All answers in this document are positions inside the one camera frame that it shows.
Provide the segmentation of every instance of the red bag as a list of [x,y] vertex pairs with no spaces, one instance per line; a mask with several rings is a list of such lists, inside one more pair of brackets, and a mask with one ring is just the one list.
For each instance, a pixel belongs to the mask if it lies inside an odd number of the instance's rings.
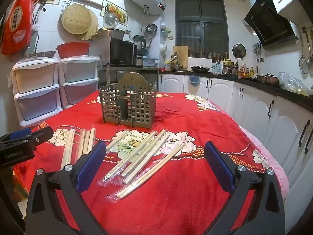
[[12,55],[26,47],[32,33],[32,0],[16,0],[4,29],[2,54]]

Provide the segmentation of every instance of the red plastic basin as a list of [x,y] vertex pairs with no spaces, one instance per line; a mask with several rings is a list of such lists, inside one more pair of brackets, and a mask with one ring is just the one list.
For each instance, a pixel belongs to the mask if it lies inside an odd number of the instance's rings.
[[88,53],[90,43],[88,42],[68,42],[57,46],[56,50],[61,59],[71,56],[83,56]]

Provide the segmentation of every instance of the cutting board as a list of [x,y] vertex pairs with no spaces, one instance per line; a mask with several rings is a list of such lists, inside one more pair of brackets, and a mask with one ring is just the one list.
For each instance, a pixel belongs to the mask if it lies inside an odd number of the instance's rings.
[[188,68],[188,46],[173,46],[173,54],[177,52],[178,63]]
[[97,18],[97,15],[90,9],[89,10],[89,13],[90,13],[90,16],[91,16],[91,26],[89,28],[89,30],[83,34],[79,34],[79,35],[76,35],[76,37],[79,39],[79,40],[90,40],[91,39],[91,36],[96,34],[96,32],[98,31],[99,29],[99,25],[98,25],[98,18]]
[[89,10],[80,4],[72,4],[65,8],[61,22],[66,31],[72,34],[83,34],[91,26]]

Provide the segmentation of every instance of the floral tablecloth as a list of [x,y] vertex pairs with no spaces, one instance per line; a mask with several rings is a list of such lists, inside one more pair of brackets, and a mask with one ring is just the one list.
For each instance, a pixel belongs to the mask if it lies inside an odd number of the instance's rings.
[[[35,158],[15,167],[15,173],[27,189],[37,169],[46,172],[60,169],[67,131],[76,130],[74,146],[78,145],[82,129],[96,127],[96,141],[110,142],[124,130],[131,134],[107,154],[88,191],[82,197],[100,224],[110,235],[157,234],[198,235],[210,225],[228,198],[204,158],[203,147],[212,141],[236,164],[255,172],[270,167],[253,142],[236,122],[215,104],[198,96],[158,93],[156,116],[152,130],[171,132],[162,148],[152,158],[168,153],[177,143],[187,144],[143,186],[126,198],[112,204],[106,195],[118,190],[116,186],[100,187],[97,181],[149,133],[145,128],[103,123],[98,92],[62,111],[38,126],[51,126],[52,139],[37,147]],[[245,218],[253,195],[248,194],[234,227]],[[78,228],[64,199],[59,200],[69,224]]]

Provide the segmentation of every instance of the range hood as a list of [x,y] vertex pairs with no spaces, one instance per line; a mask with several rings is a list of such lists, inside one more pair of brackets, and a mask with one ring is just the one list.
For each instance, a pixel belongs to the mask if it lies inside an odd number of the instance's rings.
[[273,0],[256,0],[244,20],[255,31],[264,50],[298,40],[290,22],[277,14]]

